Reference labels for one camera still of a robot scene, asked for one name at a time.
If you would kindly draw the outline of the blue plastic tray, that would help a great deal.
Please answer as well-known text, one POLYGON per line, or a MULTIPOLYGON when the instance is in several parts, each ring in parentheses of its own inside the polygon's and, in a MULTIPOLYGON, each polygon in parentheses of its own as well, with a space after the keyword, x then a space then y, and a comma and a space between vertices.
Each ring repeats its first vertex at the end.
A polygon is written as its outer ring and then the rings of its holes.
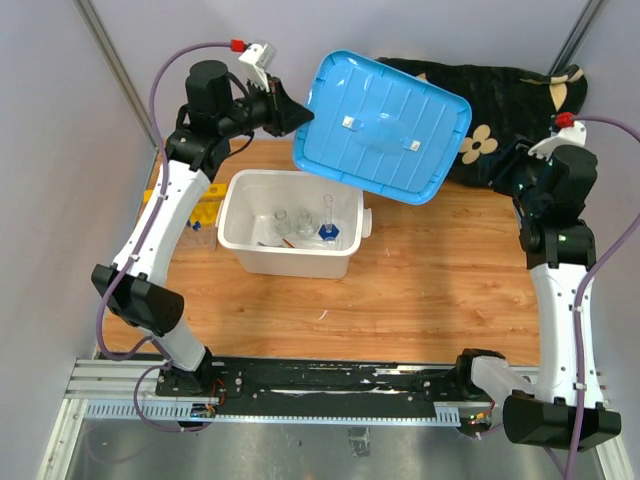
POLYGON ((306 106, 298 169, 409 205, 437 194, 472 120, 464 98, 347 50, 323 59, 306 106))

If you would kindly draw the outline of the yellow test tube rack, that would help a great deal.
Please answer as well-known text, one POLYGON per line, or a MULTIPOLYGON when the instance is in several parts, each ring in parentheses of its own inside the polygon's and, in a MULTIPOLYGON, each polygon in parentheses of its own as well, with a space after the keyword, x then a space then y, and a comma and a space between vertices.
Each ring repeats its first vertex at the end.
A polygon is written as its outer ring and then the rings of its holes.
MULTIPOLYGON (((138 220, 142 219, 143 213, 147 205, 153 200, 158 199, 161 182, 156 185, 155 190, 147 189, 142 198, 142 205, 139 210, 138 220)), ((193 204, 193 208, 184 220, 172 219, 167 220, 167 226, 171 225, 177 232, 181 232, 185 227, 191 227, 195 222, 199 222, 201 226, 215 224, 221 204, 227 193, 227 184, 212 184, 208 190, 193 204)))

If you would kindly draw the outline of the clear plastic tube rack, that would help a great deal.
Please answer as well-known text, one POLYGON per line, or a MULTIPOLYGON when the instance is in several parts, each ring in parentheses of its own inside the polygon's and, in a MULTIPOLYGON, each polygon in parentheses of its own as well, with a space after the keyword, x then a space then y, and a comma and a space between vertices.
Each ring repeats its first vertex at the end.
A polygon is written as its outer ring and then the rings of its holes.
POLYGON ((185 227, 176 245, 176 251, 193 249, 208 249, 215 251, 217 248, 217 228, 214 225, 205 225, 194 230, 185 227))

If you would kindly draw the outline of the white plastic bin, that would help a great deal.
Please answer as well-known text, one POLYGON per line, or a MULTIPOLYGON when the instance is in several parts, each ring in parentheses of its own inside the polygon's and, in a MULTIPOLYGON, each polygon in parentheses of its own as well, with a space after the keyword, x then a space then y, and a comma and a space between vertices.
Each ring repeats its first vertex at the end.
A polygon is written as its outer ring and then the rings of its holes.
POLYGON ((357 188, 299 171, 250 169, 232 178, 217 227, 218 242, 249 273, 340 279, 361 240, 371 234, 372 212, 357 188), (325 194, 334 199, 334 223, 340 231, 336 245, 323 242, 318 234, 325 194), (279 237, 273 227, 274 212, 280 209, 292 224, 286 237, 279 237), (303 210, 311 212, 317 224, 310 239, 296 232, 296 218, 303 210))

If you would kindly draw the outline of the small glass bottle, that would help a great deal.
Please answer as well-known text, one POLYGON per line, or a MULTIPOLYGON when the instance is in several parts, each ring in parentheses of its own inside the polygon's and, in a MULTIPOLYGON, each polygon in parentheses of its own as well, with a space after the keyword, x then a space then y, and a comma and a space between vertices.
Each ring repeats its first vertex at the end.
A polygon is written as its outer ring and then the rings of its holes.
POLYGON ((285 210, 280 209, 274 212, 273 227, 279 237, 286 237, 291 233, 292 224, 285 210))

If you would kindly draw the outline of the glass graduated cylinder blue base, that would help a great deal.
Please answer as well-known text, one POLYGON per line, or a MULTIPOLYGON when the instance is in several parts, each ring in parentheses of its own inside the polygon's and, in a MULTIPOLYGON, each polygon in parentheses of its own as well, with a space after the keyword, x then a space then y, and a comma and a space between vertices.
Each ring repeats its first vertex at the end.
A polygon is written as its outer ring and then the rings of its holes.
POLYGON ((318 234, 323 242, 336 245, 340 231, 334 223, 333 203, 333 196, 331 194, 325 194, 323 221, 319 227, 318 234))

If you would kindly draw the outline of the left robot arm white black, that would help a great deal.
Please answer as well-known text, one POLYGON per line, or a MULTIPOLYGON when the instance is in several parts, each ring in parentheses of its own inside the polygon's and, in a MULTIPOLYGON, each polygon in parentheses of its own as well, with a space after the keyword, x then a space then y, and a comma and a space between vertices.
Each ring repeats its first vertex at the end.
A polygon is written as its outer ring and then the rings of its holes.
POLYGON ((96 265, 91 275, 101 307, 154 344, 167 361, 168 389, 179 395, 204 396, 217 383, 212 354, 184 317, 184 298, 164 286, 189 217, 222 163, 233 156, 231 139, 252 138, 258 129, 283 137, 314 117, 276 76, 268 75, 264 85, 240 85, 242 95, 235 98, 231 87, 238 82, 221 61, 190 68, 187 101, 162 144, 153 197, 116 258, 108 266, 96 265))

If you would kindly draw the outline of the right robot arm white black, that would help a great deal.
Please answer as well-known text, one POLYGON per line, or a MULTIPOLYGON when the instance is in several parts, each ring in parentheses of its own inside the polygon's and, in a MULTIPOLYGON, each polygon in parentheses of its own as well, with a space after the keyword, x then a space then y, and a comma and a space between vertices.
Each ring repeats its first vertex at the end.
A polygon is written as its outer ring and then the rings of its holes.
POLYGON ((589 450, 621 432, 620 415, 604 406, 591 288, 581 284, 596 264, 595 236, 581 214, 597 179, 597 158, 575 145, 538 157, 532 142, 517 138, 490 160, 484 178, 513 202, 536 294, 541 363, 529 382, 502 354, 466 349, 456 360, 454 390, 466 400, 481 394, 493 400, 515 444, 567 450, 578 429, 578 451, 589 450))

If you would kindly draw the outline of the glass flask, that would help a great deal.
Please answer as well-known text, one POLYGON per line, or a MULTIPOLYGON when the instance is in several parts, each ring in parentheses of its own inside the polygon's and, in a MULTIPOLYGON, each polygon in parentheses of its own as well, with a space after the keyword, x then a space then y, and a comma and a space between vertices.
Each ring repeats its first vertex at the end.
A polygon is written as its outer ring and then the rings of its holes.
POLYGON ((310 239, 317 232, 317 224, 311 212, 303 210, 296 218, 296 232, 300 238, 310 239))

